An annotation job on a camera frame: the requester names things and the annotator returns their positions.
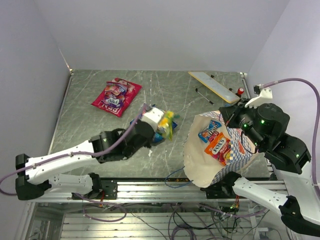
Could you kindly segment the yellow green candy wrapper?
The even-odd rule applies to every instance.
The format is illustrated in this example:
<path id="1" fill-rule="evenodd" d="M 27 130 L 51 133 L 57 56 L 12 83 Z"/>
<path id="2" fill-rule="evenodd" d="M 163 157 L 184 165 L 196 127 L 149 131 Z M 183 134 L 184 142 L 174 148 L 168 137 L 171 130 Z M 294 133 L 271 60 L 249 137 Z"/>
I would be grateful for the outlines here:
<path id="1" fill-rule="evenodd" d="M 178 113 L 175 113 L 170 110 L 164 111 L 164 117 L 161 122 L 158 124 L 157 133 L 162 137 L 163 140 L 169 139 L 170 141 L 173 138 L 173 122 L 180 118 Z"/>

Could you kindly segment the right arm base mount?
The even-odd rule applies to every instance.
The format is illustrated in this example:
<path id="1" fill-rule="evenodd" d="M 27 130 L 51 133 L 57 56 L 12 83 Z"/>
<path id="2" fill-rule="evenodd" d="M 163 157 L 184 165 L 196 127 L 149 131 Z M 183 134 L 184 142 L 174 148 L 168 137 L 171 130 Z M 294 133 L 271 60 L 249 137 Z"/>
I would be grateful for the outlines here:
<path id="1" fill-rule="evenodd" d="M 207 199 L 234 199 L 233 187 L 225 182 L 217 182 L 202 189 Z"/>

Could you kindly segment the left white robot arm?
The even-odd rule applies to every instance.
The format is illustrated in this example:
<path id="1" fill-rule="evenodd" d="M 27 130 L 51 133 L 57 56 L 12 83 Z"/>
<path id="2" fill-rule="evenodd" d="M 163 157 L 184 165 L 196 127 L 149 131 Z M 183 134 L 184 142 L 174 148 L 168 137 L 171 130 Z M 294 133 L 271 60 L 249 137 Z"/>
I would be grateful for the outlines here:
<path id="1" fill-rule="evenodd" d="M 103 190 L 98 174 L 74 176 L 65 172 L 129 159 L 140 148 L 151 147 L 156 130 L 155 122 L 139 119 L 127 129 L 103 131 L 74 147 L 53 154 L 39 157 L 19 154 L 15 158 L 17 197 L 28 201 L 49 192 L 71 192 L 96 199 Z"/>

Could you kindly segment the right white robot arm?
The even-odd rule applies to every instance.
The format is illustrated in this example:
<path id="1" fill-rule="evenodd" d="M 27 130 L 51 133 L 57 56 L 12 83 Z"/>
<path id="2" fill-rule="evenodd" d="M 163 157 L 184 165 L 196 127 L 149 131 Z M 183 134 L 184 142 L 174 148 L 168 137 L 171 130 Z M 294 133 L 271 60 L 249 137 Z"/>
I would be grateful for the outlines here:
<path id="1" fill-rule="evenodd" d="M 245 107 L 243 102 L 219 108 L 225 125 L 241 129 L 256 151 L 264 156 L 277 170 L 302 174 L 303 167 L 311 161 L 306 144 L 286 133 L 290 116 L 273 103 Z M 303 213 L 303 207 L 311 205 L 311 197 L 299 200 L 292 195 L 278 194 L 252 183 L 231 171 L 221 180 L 220 192 L 226 198 L 234 195 L 250 199 L 277 213 L 286 227 L 292 231 L 314 237 L 320 235 L 319 219 Z"/>

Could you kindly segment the blue snack bag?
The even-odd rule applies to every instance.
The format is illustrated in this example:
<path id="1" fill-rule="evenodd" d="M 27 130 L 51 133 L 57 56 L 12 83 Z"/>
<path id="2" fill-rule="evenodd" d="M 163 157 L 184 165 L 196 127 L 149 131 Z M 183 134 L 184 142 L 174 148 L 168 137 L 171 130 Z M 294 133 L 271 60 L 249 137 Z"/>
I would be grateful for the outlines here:
<path id="1" fill-rule="evenodd" d="M 173 131 L 177 127 L 176 118 L 179 117 L 175 114 L 158 118 L 144 115 L 134 124 L 132 132 L 146 140 L 149 145 L 157 145 L 166 139 L 171 141 Z"/>

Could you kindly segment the blue checkered paper bag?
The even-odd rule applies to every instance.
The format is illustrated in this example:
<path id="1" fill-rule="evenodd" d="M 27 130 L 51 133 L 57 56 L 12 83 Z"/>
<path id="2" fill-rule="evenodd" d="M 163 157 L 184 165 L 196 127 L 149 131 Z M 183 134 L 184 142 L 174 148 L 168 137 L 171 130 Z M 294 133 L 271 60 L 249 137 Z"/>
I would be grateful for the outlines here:
<path id="1" fill-rule="evenodd" d="M 186 177 L 197 187 L 206 188 L 228 173 L 240 173 L 257 157 L 255 145 L 240 128 L 229 128 L 219 111 L 194 117 L 183 145 Z"/>

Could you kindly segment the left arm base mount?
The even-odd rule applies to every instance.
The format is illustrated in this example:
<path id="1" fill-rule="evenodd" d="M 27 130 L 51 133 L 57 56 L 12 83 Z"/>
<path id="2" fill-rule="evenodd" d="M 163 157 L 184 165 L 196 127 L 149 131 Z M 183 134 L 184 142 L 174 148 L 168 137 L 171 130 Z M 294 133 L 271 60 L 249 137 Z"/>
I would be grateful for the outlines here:
<path id="1" fill-rule="evenodd" d="M 90 200 L 116 200 L 118 195 L 118 184 L 114 180 L 102 179 L 98 190 L 92 190 L 87 194 L 82 194 Z"/>

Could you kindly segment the red snack bag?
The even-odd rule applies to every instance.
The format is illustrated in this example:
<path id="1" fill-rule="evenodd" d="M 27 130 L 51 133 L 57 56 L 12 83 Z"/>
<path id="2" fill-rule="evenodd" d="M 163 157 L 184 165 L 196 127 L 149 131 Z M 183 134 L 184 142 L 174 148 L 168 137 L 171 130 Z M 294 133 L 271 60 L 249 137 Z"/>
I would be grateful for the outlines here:
<path id="1" fill-rule="evenodd" d="M 106 82 L 91 105 L 120 118 L 141 89 L 140 84 L 116 77 Z"/>

